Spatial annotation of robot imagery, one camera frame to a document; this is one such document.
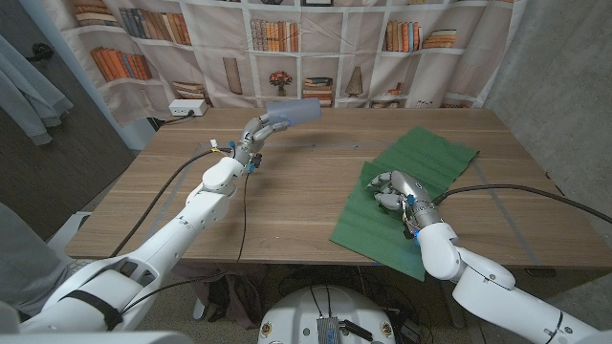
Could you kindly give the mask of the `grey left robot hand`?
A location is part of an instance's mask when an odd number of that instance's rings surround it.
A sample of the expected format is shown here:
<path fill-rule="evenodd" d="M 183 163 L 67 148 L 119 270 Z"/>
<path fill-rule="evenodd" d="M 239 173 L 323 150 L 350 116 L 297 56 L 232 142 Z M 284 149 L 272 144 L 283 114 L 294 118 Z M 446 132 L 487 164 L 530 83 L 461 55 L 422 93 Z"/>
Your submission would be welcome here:
<path fill-rule="evenodd" d="M 259 152 L 268 136 L 284 131 L 289 126 L 288 120 L 272 122 L 268 115 L 252 118 L 244 127 L 241 138 L 236 143 L 233 158 L 246 164 L 252 155 Z"/>

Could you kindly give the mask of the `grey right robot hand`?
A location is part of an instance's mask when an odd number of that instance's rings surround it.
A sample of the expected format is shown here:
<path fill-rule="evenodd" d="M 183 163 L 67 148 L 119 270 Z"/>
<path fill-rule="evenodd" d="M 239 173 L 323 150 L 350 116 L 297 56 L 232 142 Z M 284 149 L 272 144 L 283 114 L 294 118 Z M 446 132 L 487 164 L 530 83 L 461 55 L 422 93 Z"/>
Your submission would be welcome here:
<path fill-rule="evenodd" d="M 379 205 L 398 212 L 412 232 L 443 222 L 425 187 L 402 171 L 381 173 L 366 189 Z"/>

